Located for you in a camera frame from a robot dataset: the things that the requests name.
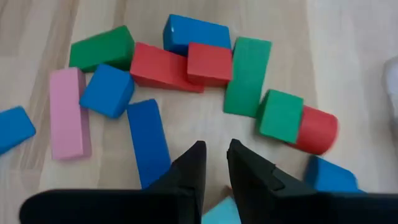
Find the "green rectangular block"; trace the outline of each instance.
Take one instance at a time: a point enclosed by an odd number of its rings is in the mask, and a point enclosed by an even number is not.
[[[94,72],[101,63],[129,70],[134,53],[134,39],[126,26],[94,35],[71,46],[69,67]]]
[[[224,112],[256,117],[272,43],[238,37],[233,55],[233,79],[228,84]]]
[[[295,143],[303,114],[303,98],[268,90],[257,112],[256,126],[265,136]]]

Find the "building block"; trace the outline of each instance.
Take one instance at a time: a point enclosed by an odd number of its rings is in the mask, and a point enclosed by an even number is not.
[[[99,65],[91,78],[80,105],[110,118],[123,114],[134,92],[134,81],[128,72],[109,65]]]
[[[240,224],[238,208],[231,197],[226,197],[201,218],[202,224]]]
[[[303,99],[268,90],[258,110],[257,127],[265,136],[295,143],[299,134]]]
[[[188,80],[208,86],[225,86],[232,79],[232,50],[189,43]]]
[[[321,155],[335,141],[337,130],[338,120],[335,116],[304,106],[297,141],[291,146],[307,153]]]
[[[224,112],[256,117],[271,42],[238,37],[233,55],[233,79],[224,99]]]
[[[188,81],[187,58],[139,42],[130,73],[140,86],[197,93],[204,91],[203,85]]]
[[[190,42],[231,49],[227,26],[174,14],[169,15],[163,30],[163,48],[186,56]]]
[[[321,192],[362,192],[353,173],[314,155],[309,158],[304,182]]]
[[[56,70],[50,75],[52,158],[75,159],[91,155],[88,111],[79,99],[86,77],[79,68]]]
[[[134,39],[126,26],[94,35],[72,44],[69,67],[94,72],[105,63],[121,70],[129,70],[134,53]]]
[[[162,119],[154,99],[129,105],[127,116],[141,187],[145,189],[171,166]]]
[[[21,106],[0,112],[0,155],[35,135],[36,129]]]

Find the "red wedge block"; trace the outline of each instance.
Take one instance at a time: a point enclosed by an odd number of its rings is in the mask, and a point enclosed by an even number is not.
[[[232,79],[232,50],[189,43],[188,79],[206,86],[225,86]]]
[[[143,43],[137,43],[130,73],[140,86],[201,93],[203,85],[188,81],[187,58]]]
[[[291,146],[311,154],[321,155],[333,144],[338,132],[338,120],[332,114],[304,106],[298,138]]]

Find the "blue rectangular block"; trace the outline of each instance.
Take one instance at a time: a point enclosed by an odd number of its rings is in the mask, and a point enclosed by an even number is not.
[[[163,48],[186,56],[190,42],[231,49],[227,26],[184,16],[169,15],[163,30]]]
[[[21,106],[0,112],[0,155],[32,137],[36,129]]]
[[[362,192],[354,174],[318,156],[311,156],[304,181],[322,192]]]
[[[162,120],[154,99],[129,105],[127,116],[141,187],[145,189],[171,166]]]
[[[238,208],[231,197],[227,197],[201,218],[202,224],[240,224]]]
[[[110,118],[118,118],[129,104],[133,92],[134,81],[129,72],[101,64],[80,98],[80,105]]]

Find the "pink block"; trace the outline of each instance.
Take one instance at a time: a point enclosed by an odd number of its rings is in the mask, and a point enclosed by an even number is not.
[[[78,68],[54,71],[50,77],[52,158],[74,159],[91,155],[88,111],[79,105],[86,78]]]

